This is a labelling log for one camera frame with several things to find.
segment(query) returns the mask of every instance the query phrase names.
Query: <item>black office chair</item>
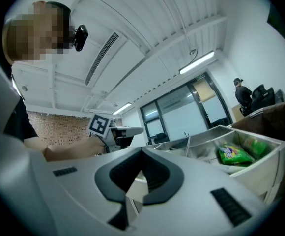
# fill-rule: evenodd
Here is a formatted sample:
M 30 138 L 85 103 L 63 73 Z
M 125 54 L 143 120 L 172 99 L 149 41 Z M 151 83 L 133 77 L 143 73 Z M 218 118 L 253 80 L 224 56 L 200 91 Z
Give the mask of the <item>black office chair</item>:
M 153 140 L 155 144 L 160 144 L 164 142 L 168 142 L 169 138 L 165 133 L 156 134 L 156 138 Z
M 266 90 L 264 84 L 261 84 L 252 92 L 252 103 L 251 103 L 252 112 L 274 104 L 275 104 L 275 92 L 273 88 Z

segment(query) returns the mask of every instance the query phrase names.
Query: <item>black camera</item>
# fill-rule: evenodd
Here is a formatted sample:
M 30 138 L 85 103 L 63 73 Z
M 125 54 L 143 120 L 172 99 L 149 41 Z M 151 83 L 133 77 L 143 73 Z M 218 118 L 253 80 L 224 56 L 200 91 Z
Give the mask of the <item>black camera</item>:
M 77 52 L 80 52 L 83 49 L 87 37 L 87 28 L 84 25 L 80 25 L 76 31 L 74 39 L 74 46 Z

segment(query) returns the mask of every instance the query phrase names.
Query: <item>air vent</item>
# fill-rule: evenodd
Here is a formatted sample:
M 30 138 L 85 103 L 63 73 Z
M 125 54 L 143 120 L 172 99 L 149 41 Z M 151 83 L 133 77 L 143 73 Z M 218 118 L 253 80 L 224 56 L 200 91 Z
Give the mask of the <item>air vent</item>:
M 224 188 L 211 191 L 222 210 L 234 226 L 248 220 L 250 214 Z
M 77 169 L 75 167 L 68 167 L 68 168 L 65 168 L 65 169 L 60 169 L 60 170 L 53 171 L 53 173 L 54 173 L 54 175 L 56 177 L 59 177 L 59 176 L 70 174 L 70 173 L 73 173 L 73 172 L 76 172 L 76 171 L 77 171 Z
M 101 62 L 102 58 L 104 57 L 104 55 L 108 52 L 108 50 L 110 49 L 110 47 L 113 45 L 113 43 L 119 38 L 119 35 L 114 32 L 112 34 L 112 36 L 108 39 L 108 41 L 105 43 L 105 45 L 103 46 L 103 48 L 101 49 L 101 51 L 99 52 L 97 58 L 95 59 L 95 61 L 93 62 L 88 75 L 85 79 L 85 84 L 88 86 L 89 81 L 95 71 L 95 69 L 97 69 L 99 63 Z

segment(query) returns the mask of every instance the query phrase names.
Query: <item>white wall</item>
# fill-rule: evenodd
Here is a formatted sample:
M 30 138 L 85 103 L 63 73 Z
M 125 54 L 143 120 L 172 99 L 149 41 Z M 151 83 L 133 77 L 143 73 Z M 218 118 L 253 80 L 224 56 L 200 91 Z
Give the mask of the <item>white wall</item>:
M 269 8 L 268 0 L 223 0 L 224 53 L 250 90 L 264 84 L 285 93 L 285 40 L 266 22 Z
M 207 73 L 225 100 L 232 121 L 236 122 L 232 108 L 239 104 L 235 98 L 235 86 L 233 83 L 233 80 L 238 77 L 237 73 L 233 69 L 222 65 L 219 61 L 210 64 L 207 68 Z
M 132 108 L 131 110 L 122 114 L 122 123 L 123 123 L 123 126 L 144 128 L 143 123 L 140 121 L 137 108 Z M 139 135 L 134 136 L 130 146 L 131 147 L 141 147 L 141 146 L 146 146 L 146 143 L 147 143 L 147 140 L 144 137 L 144 133 L 141 133 Z

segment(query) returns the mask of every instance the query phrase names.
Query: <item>cable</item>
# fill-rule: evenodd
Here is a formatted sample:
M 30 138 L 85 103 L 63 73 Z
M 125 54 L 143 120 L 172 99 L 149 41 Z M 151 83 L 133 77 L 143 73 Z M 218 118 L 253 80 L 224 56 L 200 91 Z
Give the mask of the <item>cable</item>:
M 193 62 L 193 61 L 196 59 L 196 57 L 197 57 L 197 54 L 198 54 L 198 49 L 196 49 L 196 51 L 197 51 L 197 52 L 196 52 L 196 55 L 195 55 L 195 57 L 194 57 L 194 58 L 192 59 L 192 61 L 191 61 L 191 62 L 189 62 L 188 64 L 192 63 L 192 62 Z
M 181 12 L 180 12 L 180 10 L 179 10 L 179 8 L 178 8 L 178 6 L 177 6 L 175 0 L 171 0 L 171 2 L 173 3 L 173 5 L 174 5 L 174 7 L 175 7 L 175 9 L 176 9 L 176 11 L 177 11 L 177 14 L 178 14 L 178 16 L 179 16 L 179 18 L 180 18 L 180 21 L 181 21 L 181 24 L 182 24 L 182 27 L 183 27 L 183 31 L 184 31 L 184 34 L 185 34 L 185 39 L 186 39 L 188 48 L 191 50 L 191 43 L 190 43 L 190 41 L 189 41 L 189 39 L 188 39 L 188 36 L 187 36 L 187 32 L 186 32 L 186 28 L 185 28 L 185 23 L 184 23 L 184 21 L 183 21 L 182 14 L 181 14 Z

